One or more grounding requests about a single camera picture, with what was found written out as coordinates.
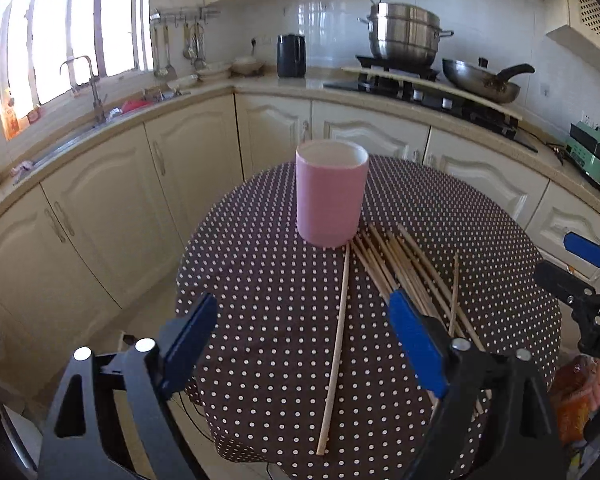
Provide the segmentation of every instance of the silver screw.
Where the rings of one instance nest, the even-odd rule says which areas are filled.
[[[74,352],[76,361],[86,361],[89,357],[91,357],[91,349],[88,346],[81,346]]]
[[[526,348],[516,350],[516,357],[521,361],[531,361],[531,352]]]
[[[155,346],[155,341],[150,337],[145,337],[139,341],[136,341],[136,350],[139,352],[148,352]]]
[[[471,348],[471,343],[469,343],[466,339],[462,339],[461,337],[456,337],[451,342],[452,348],[459,350],[461,352],[466,352],[469,348]]]

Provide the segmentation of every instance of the cup rim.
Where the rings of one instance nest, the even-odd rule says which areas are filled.
[[[351,164],[348,166],[331,166],[329,164],[317,164],[316,162],[312,162],[307,160],[306,157],[302,154],[302,152],[314,144],[346,144],[351,148],[354,148],[364,154],[364,160],[358,164]],[[339,139],[314,139],[308,140],[307,142],[303,142],[296,148],[296,156],[302,159],[302,161],[311,166],[312,168],[328,168],[330,170],[353,170],[355,168],[359,168],[360,166],[364,166],[369,162],[369,152],[355,142],[351,142],[350,140],[339,140]]]

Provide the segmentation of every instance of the window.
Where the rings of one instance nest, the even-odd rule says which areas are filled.
[[[5,136],[27,115],[71,88],[88,84],[89,56],[100,78],[152,70],[149,0],[12,0],[0,22],[0,108]],[[13,126],[13,116],[19,126]]]

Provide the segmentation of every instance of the brown tablecloth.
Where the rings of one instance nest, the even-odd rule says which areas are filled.
[[[449,285],[459,250],[461,305],[487,350],[527,348],[550,383],[560,310],[534,283],[540,254],[499,206],[437,170],[372,156],[360,225],[369,223],[394,233],[404,224]],[[309,480],[397,480],[409,466],[430,401],[354,257],[328,453],[315,455],[343,263],[342,248],[318,249],[299,237],[293,163],[229,193],[194,234],[177,278],[176,312],[209,291],[219,315],[187,393],[202,402],[225,459],[277,463]],[[488,406],[485,397],[482,403]],[[481,416],[468,429],[452,477],[468,471],[483,425]]]

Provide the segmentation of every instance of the kitchen counter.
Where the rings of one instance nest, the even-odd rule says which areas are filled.
[[[338,74],[330,79],[335,78],[342,78],[342,76]],[[520,162],[531,170],[537,171],[568,190],[600,214],[600,191],[587,182],[571,164],[566,162],[562,166],[551,149],[531,136],[529,136],[529,141],[538,149],[538,153],[530,152],[502,136],[445,113],[367,94],[325,89],[322,87],[325,81],[324,76],[307,79],[278,79],[276,76],[270,75],[257,78],[231,78],[221,82],[201,84],[191,89],[189,94],[138,110],[129,116],[118,118],[112,121],[111,124],[106,124],[82,134],[77,142],[72,143],[65,150],[59,150],[57,156],[46,160],[44,164],[38,165],[16,184],[14,184],[14,178],[5,179],[0,186],[0,216],[16,200],[39,184],[44,178],[81,153],[90,150],[105,140],[168,112],[232,92],[315,99],[365,108],[411,121],[430,124],[440,130],[472,140]]]

